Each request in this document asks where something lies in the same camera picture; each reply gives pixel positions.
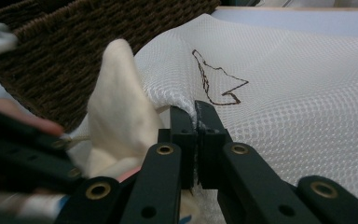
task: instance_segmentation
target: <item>black plastic part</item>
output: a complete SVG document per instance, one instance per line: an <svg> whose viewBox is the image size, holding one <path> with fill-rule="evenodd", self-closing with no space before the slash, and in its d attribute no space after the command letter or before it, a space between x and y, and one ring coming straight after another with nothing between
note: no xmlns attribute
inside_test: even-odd
<svg viewBox="0 0 358 224"><path fill-rule="evenodd" d="M68 160L67 145L59 137L42 133L35 127L0 113L0 138L37 148L47 154Z"/></svg>
<svg viewBox="0 0 358 224"><path fill-rule="evenodd" d="M246 211L245 223L321 223L252 147L228 143L221 162Z"/></svg>
<svg viewBox="0 0 358 224"><path fill-rule="evenodd" d="M69 198L54 224L116 223L119 195L120 185L115 179L89 179Z"/></svg>
<svg viewBox="0 0 358 224"><path fill-rule="evenodd" d="M120 223L178 223L180 165L179 146L149 148Z"/></svg>
<svg viewBox="0 0 358 224"><path fill-rule="evenodd" d="M170 142L182 150L181 182L182 189L194 186L195 151L197 135L191 117L182 109L171 107L171 139Z"/></svg>
<svg viewBox="0 0 358 224"><path fill-rule="evenodd" d="M317 175L306 176L299 180L296 191L323 223L358 223L358 199L337 182Z"/></svg>
<svg viewBox="0 0 358 224"><path fill-rule="evenodd" d="M40 220L14 218L10 215L0 214L0 224L40 224Z"/></svg>
<svg viewBox="0 0 358 224"><path fill-rule="evenodd" d="M227 224L245 223L246 211L235 190L229 185L221 185L217 191L217 201Z"/></svg>
<svg viewBox="0 0 358 224"><path fill-rule="evenodd" d="M72 193L84 179L69 161L33 148L0 140L0 173L28 186Z"/></svg>
<svg viewBox="0 0 358 224"><path fill-rule="evenodd" d="M223 145L231 142L231 138L212 105L196 101L196 110L199 134L199 180L204 189L218 189L221 176L218 157Z"/></svg>

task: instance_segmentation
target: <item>metal rivet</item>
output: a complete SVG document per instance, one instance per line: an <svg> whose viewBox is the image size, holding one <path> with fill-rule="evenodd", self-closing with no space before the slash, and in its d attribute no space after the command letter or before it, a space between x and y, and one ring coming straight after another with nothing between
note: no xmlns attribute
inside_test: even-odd
<svg viewBox="0 0 358 224"><path fill-rule="evenodd" d="M160 155L169 155L173 153L173 148L169 146L162 146L157 149L157 153Z"/></svg>
<svg viewBox="0 0 358 224"><path fill-rule="evenodd" d="M74 169L72 169L72 170L70 170L70 171L68 172L68 176L69 176L69 177L77 177L77 176L80 175L80 174L81 174L81 172L80 172L80 170L77 169L77 168L74 168Z"/></svg>
<svg viewBox="0 0 358 224"><path fill-rule="evenodd" d="M338 192L331 185L326 184L322 181L315 181L310 184L310 188L313 192L319 194L320 196L328 199L334 199L338 197Z"/></svg>
<svg viewBox="0 0 358 224"><path fill-rule="evenodd" d="M100 200L109 194L111 188L107 182L97 182L86 190L86 197L91 200Z"/></svg>
<svg viewBox="0 0 358 224"><path fill-rule="evenodd" d="M241 146L241 145L234 145L231 147L231 151L233 151L236 154L248 154L249 153L249 148Z"/></svg>

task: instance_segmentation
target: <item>white cloth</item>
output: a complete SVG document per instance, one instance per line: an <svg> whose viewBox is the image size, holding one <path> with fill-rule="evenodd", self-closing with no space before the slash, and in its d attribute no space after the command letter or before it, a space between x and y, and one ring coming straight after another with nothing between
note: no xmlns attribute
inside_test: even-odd
<svg viewBox="0 0 358 224"><path fill-rule="evenodd" d="M157 36L135 61L155 108L177 105L195 119L195 100L215 102L234 141L283 180L322 175L358 197L358 37L202 15ZM223 222L214 192L196 195L206 223Z"/></svg>

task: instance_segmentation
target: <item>mesh laundry bag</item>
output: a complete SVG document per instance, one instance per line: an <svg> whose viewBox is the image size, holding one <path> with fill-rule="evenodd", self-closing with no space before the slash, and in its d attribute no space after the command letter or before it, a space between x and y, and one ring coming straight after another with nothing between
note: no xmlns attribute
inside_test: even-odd
<svg viewBox="0 0 358 224"><path fill-rule="evenodd" d="M124 38L137 52L156 35L211 13L219 4L218 0L25 0L1 8L0 22L9 26L19 45L0 55L0 84L37 116L72 131L86 114L109 42Z"/></svg>
<svg viewBox="0 0 358 224"><path fill-rule="evenodd" d="M358 37L314 35L202 15L135 56L155 107L213 104L234 141L285 181L331 178L358 197ZM206 223L215 192L196 191Z"/></svg>

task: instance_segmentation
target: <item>white fabric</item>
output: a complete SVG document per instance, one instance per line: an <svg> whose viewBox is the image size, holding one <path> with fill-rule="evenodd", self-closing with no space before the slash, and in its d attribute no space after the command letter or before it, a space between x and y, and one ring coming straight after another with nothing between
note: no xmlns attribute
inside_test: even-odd
<svg viewBox="0 0 358 224"><path fill-rule="evenodd" d="M91 145L83 143L70 155L88 177L118 177L142 164L147 150L157 143L159 128L162 123L145 97L130 46L123 39L112 41L103 54L88 115L70 134L75 140L89 137ZM92 150L85 165L78 151L87 147Z"/></svg>
<svg viewBox="0 0 358 224"><path fill-rule="evenodd" d="M234 141L253 146L283 180L322 175L358 197L358 37L202 15L153 39L135 61L155 108L177 105L194 119L195 100L234 104L215 106ZM223 222L214 192L196 195L206 223Z"/></svg>

